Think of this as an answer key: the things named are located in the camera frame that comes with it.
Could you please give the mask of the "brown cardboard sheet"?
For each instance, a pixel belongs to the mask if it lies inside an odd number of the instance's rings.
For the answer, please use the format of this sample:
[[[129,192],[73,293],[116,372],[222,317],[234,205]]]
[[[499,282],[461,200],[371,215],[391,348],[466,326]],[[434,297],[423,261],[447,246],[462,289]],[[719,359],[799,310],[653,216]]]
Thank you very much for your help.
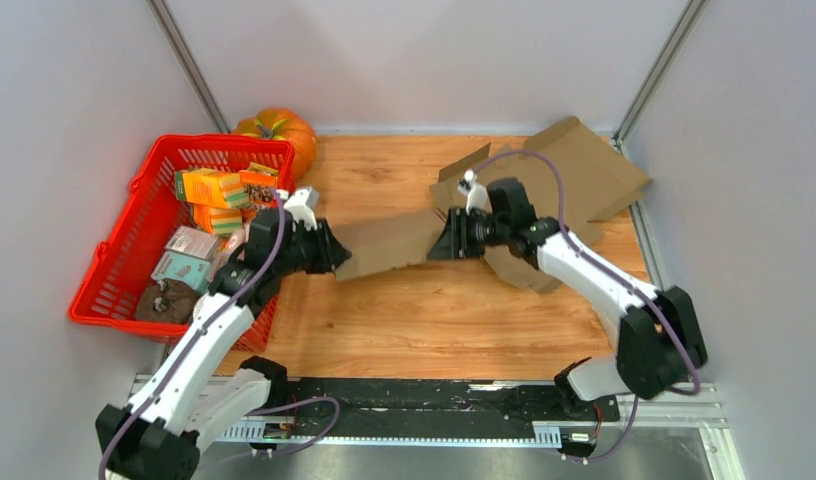
[[[650,178],[639,167],[617,153],[606,141],[569,116],[527,138],[522,147],[548,158],[558,169],[564,191],[564,224],[586,245],[603,233],[594,222],[606,221],[643,197]],[[487,144],[439,172],[438,183],[430,186],[436,207],[446,216],[450,206],[464,206],[465,197],[456,185],[464,172],[490,157]],[[493,180],[515,177],[524,186],[538,217],[558,215],[558,187],[549,166],[540,159],[514,155],[496,160],[478,173],[485,186]],[[489,247],[485,262],[503,282],[536,293],[548,293],[561,282],[535,270],[514,257],[506,246]]]

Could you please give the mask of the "brown cardboard box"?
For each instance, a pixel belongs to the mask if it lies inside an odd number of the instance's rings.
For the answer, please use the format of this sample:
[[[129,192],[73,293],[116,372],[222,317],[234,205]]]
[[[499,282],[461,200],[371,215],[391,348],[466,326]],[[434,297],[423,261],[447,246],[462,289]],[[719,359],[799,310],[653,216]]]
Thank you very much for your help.
[[[334,236],[351,253],[335,278],[348,281],[425,263],[443,226],[434,209],[335,226]]]

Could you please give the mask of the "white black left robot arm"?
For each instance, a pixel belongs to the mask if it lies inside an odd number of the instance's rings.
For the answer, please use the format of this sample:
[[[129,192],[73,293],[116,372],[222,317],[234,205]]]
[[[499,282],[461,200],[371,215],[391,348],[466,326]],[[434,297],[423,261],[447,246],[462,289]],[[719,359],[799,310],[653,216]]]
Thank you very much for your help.
[[[231,347],[297,272],[329,274],[350,258],[329,223],[303,207],[268,208],[197,301],[181,341],[123,407],[107,405],[96,431],[97,475],[189,479],[207,448],[247,415],[295,413],[317,397],[293,402],[284,366],[260,356],[240,364],[210,395],[202,393]]]

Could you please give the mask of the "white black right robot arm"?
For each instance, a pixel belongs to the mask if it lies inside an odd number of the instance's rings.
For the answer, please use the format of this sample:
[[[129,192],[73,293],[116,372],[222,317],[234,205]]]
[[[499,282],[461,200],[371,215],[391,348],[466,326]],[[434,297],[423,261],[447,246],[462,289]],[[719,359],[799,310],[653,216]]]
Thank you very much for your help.
[[[563,416],[582,417],[596,399],[634,394],[645,400],[689,379],[687,395],[700,390],[699,370],[708,354],[690,295],[660,289],[611,264],[553,217],[538,217],[524,186],[514,178],[480,184],[474,171],[457,183],[463,207],[448,210],[428,252],[430,260],[460,260],[505,246],[517,259],[567,285],[597,313],[613,352],[577,361],[559,372],[554,404]]]

